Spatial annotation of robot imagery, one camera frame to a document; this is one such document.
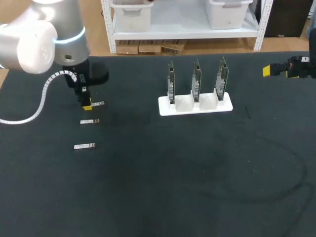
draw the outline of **black work surface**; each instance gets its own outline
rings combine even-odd
[[[92,112],[56,79],[35,121],[0,124],[0,236],[314,237],[316,81],[262,77],[297,54],[225,55],[234,110],[220,114],[161,117],[158,97],[171,60],[176,94],[190,93],[197,58],[211,92],[222,55],[91,58],[110,69]],[[10,72],[0,118],[31,116],[59,69]]]

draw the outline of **white spiral cable wrap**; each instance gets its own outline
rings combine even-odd
[[[74,73],[70,72],[70,71],[67,71],[67,70],[64,70],[64,71],[59,71],[59,72],[56,72],[55,74],[51,75],[50,78],[46,81],[45,85],[44,85],[44,88],[43,88],[43,91],[42,91],[42,94],[41,94],[41,100],[40,100],[40,104],[39,104],[39,108],[38,110],[35,112],[35,114],[27,119],[24,119],[24,120],[21,120],[21,121],[7,121],[7,120],[3,120],[3,119],[0,119],[0,123],[4,123],[4,124],[10,124],[10,125],[17,125],[17,124],[24,124],[24,123],[27,123],[27,122],[30,122],[30,121],[33,121],[34,119],[36,119],[43,107],[44,107],[44,104],[45,104],[45,99],[46,99],[46,93],[47,93],[47,89],[48,89],[48,86],[49,84],[58,76],[60,75],[69,75],[71,76],[72,80],[74,80],[74,82],[77,81],[77,77]]]

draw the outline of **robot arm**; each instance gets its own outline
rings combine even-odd
[[[310,57],[294,56],[286,63],[272,63],[263,69],[263,76],[279,76],[286,72],[287,78],[306,78],[311,76],[316,79],[316,28],[312,29],[309,37]]]
[[[10,24],[0,24],[0,69],[17,69],[31,74],[44,73],[53,62],[63,70],[44,85],[36,113],[21,121],[0,119],[0,123],[23,124],[42,111],[49,84],[65,75],[85,110],[92,110],[89,86],[109,78],[103,63],[90,64],[85,28],[77,0],[33,0],[30,7]]]
[[[0,67],[46,72],[53,61],[72,67],[89,57],[77,0],[33,0],[10,24],[0,26]]]

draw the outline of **white stand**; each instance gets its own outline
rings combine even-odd
[[[225,92],[224,100],[219,101],[216,91],[214,93],[200,94],[199,103],[195,103],[192,95],[176,95],[175,105],[171,105],[169,96],[158,98],[161,116],[203,114],[232,111],[233,105],[229,94]]]

